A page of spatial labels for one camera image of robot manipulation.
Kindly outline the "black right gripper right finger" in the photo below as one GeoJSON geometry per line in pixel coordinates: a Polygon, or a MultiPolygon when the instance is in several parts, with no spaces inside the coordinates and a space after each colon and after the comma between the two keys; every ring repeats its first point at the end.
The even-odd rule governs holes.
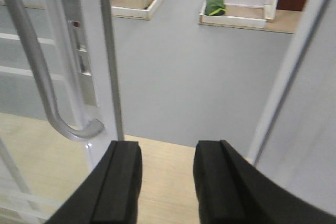
{"type": "Polygon", "coordinates": [[[226,140],[199,141],[193,176],[200,223],[335,223],[281,188],[226,140]]]}

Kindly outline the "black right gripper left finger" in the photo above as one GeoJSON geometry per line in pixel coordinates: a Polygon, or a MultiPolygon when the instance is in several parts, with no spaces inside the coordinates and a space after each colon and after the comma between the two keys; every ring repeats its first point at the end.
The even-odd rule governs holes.
{"type": "Polygon", "coordinates": [[[138,142],[111,141],[93,171],[47,223],[136,223],[142,175],[138,142]]]}

